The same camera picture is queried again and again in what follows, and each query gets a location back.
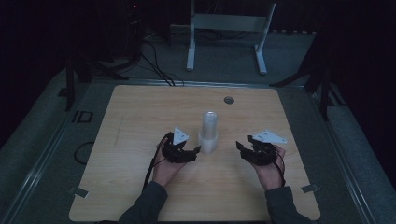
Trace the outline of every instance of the forearm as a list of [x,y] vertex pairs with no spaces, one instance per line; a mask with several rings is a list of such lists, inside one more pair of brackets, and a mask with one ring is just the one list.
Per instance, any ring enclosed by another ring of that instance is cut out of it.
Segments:
[[167,197],[163,186],[151,181],[137,198],[134,206],[122,214],[119,223],[152,223],[157,221]]
[[275,224],[305,224],[312,221],[297,212],[290,187],[265,191],[268,213]]

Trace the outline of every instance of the wooden table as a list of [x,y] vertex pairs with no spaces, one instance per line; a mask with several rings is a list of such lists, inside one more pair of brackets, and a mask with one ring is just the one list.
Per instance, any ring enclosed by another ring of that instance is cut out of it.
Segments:
[[[234,103],[224,103],[232,96]],[[118,220],[140,195],[156,145],[178,126],[190,135],[186,150],[198,146],[202,115],[219,116],[219,142],[212,154],[198,154],[167,187],[161,221],[269,220],[264,190],[250,164],[240,158],[235,141],[250,147],[248,135],[268,129],[288,140],[282,144],[287,185],[298,211],[320,216],[308,178],[275,90],[118,86],[109,102],[70,210],[74,221]]]

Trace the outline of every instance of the white metal stand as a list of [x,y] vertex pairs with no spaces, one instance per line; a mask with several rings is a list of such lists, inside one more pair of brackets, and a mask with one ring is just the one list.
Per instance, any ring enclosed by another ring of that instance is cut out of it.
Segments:
[[254,50],[260,74],[266,75],[267,69],[265,67],[264,57],[262,56],[262,47],[268,34],[268,28],[271,24],[275,6],[275,3],[271,4],[266,17],[195,14],[195,2],[191,0],[190,46],[187,57],[187,70],[192,71],[194,69],[195,29],[235,30],[262,33],[260,43],[255,46]]

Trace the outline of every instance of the person's right hand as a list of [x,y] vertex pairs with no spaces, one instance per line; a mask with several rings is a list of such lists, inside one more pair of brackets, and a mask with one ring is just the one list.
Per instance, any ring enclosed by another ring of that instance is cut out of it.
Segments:
[[[282,157],[282,159],[285,156],[285,149],[279,146],[275,146],[277,153],[279,156]],[[256,170],[257,176],[259,177],[259,181],[262,184],[262,187],[264,190],[270,190],[270,189],[277,189],[282,187],[282,176],[277,170],[277,168],[271,163],[265,166],[258,166],[253,163],[250,163],[253,168]],[[281,158],[277,157],[276,159],[276,164],[279,166],[279,168],[284,171],[285,167],[284,164],[281,160]]]

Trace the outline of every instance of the person's left hand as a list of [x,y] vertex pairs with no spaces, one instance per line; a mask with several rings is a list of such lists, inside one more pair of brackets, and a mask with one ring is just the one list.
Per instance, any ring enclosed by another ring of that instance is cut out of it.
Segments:
[[163,145],[168,139],[163,141],[163,144],[158,151],[157,158],[155,160],[157,165],[154,166],[154,172],[152,180],[162,185],[164,188],[173,180],[178,171],[183,168],[187,163],[172,163],[168,161],[163,155]]

